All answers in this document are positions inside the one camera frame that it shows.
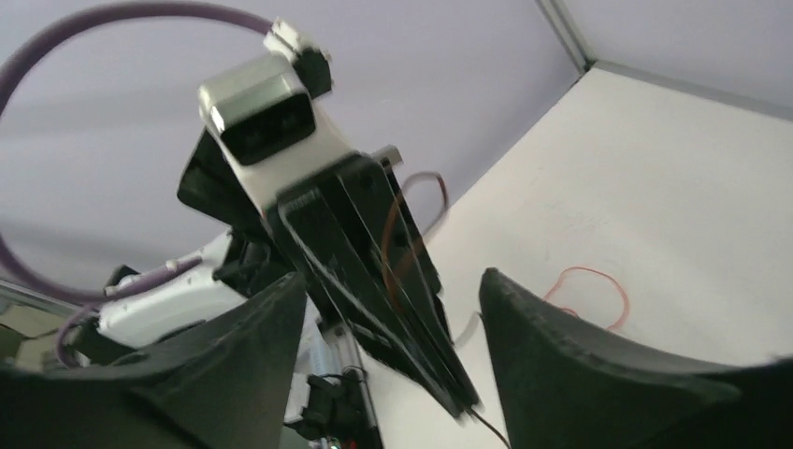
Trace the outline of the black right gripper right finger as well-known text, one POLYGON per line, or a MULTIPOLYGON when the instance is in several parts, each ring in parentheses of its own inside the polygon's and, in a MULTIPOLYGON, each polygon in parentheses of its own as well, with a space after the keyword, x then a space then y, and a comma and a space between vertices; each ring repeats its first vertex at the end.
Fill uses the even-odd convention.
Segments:
POLYGON ((788 448, 792 362, 663 352, 572 317, 500 271, 479 299, 515 448, 788 448))

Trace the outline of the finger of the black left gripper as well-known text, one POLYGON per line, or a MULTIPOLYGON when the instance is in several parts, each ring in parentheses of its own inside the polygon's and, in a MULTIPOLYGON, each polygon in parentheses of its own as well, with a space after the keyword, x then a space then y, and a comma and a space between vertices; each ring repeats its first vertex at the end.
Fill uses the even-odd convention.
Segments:
POLYGON ((379 274, 386 315, 396 320, 399 341, 413 358, 410 376, 445 409, 472 409, 479 396, 454 351, 440 277, 405 200, 415 184, 435 182, 440 211, 432 224, 439 225, 449 209, 445 181, 438 172, 421 171, 398 183, 387 164, 364 154, 341 170, 339 181, 369 245, 364 264, 379 274))
POLYGON ((309 280, 310 295, 327 297, 362 349, 460 417, 462 365, 420 268, 389 295, 374 252, 359 255, 316 189, 278 201, 267 211, 267 222, 272 238, 309 280))

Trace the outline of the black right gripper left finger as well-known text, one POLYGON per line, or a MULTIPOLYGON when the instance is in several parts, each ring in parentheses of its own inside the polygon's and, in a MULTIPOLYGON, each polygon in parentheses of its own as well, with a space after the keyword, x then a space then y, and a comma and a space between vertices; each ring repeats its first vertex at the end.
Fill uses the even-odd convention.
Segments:
POLYGON ((276 448, 296 364, 304 278, 106 367, 1 368, 5 448, 276 448))

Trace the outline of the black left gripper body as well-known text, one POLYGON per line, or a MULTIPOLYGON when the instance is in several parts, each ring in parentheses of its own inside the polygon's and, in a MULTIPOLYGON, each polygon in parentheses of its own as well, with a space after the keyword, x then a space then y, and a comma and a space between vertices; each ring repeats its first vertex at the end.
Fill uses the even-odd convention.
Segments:
POLYGON ((260 245, 273 245, 258 209, 242 189, 219 144, 207 130, 201 132, 181 175, 177 199, 183 205, 228 225, 237 237, 260 245))

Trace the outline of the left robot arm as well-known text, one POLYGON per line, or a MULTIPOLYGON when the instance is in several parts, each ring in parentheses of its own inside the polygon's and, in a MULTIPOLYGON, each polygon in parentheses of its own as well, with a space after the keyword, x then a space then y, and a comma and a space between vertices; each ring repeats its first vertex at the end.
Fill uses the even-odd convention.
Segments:
POLYGON ((241 306, 282 275, 301 274, 325 326, 345 326, 371 356, 422 386, 450 415, 479 395, 457 357, 440 279, 382 155, 349 151, 298 177, 257 211, 220 146, 203 133, 182 174, 179 200, 230 224, 183 257, 177 276, 121 277, 97 330, 128 350, 174 336, 241 306))

